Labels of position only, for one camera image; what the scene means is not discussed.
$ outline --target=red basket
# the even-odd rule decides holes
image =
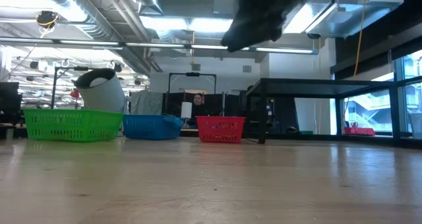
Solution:
[[[196,116],[201,142],[240,143],[244,117]]]

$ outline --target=blue basket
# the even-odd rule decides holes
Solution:
[[[125,115],[125,136],[131,139],[167,140],[179,137],[183,119],[163,115]]]

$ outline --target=green basket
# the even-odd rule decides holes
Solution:
[[[113,140],[123,114],[76,109],[24,109],[29,139],[72,142]]]

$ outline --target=black table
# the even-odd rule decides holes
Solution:
[[[342,111],[341,102],[344,98],[389,90],[392,115],[393,139],[400,139],[400,123],[398,109],[398,84],[396,82],[349,81],[349,80],[309,80],[309,79],[281,79],[261,78],[253,88],[247,92],[247,127],[249,133],[249,120],[251,112],[251,98],[259,97],[259,130],[258,143],[265,144],[266,140],[266,100],[267,98],[328,98],[336,100],[336,139],[342,137]]]

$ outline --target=wooden floor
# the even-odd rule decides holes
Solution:
[[[422,153],[118,139],[0,142],[0,223],[422,223]]]

